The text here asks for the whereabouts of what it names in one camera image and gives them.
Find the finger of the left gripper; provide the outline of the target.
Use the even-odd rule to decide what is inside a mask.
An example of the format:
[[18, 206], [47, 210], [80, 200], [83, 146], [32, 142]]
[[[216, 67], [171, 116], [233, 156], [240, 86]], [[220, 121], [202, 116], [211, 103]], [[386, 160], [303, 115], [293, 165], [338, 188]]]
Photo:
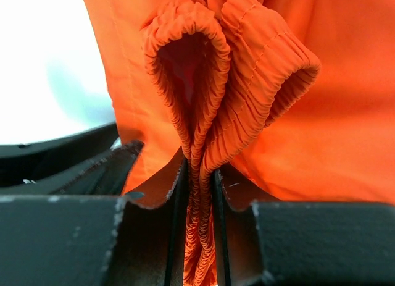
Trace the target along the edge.
[[119, 137], [114, 123], [55, 140], [1, 146], [1, 186], [37, 182], [107, 151]]
[[2, 187], [1, 195], [120, 195], [143, 147], [131, 141], [34, 183]]

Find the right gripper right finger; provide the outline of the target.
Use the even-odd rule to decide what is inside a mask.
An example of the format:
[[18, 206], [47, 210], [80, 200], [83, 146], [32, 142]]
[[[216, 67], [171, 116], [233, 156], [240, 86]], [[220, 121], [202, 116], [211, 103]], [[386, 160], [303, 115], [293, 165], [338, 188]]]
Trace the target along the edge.
[[219, 285], [393, 285], [394, 207], [281, 201], [227, 164], [212, 176]]

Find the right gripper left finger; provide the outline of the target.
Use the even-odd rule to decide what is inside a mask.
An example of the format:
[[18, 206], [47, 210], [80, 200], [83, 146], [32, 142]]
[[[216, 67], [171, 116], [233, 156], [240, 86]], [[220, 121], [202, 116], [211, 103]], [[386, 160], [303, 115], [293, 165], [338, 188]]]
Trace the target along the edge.
[[181, 285], [181, 151], [125, 196], [3, 195], [2, 285]]

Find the orange shorts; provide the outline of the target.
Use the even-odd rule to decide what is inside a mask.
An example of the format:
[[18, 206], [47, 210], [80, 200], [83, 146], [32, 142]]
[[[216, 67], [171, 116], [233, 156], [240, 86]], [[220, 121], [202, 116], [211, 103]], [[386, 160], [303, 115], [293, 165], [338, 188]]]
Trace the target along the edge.
[[182, 150], [183, 283], [215, 285], [210, 175], [282, 200], [394, 203], [394, 0], [84, 0], [131, 191]]

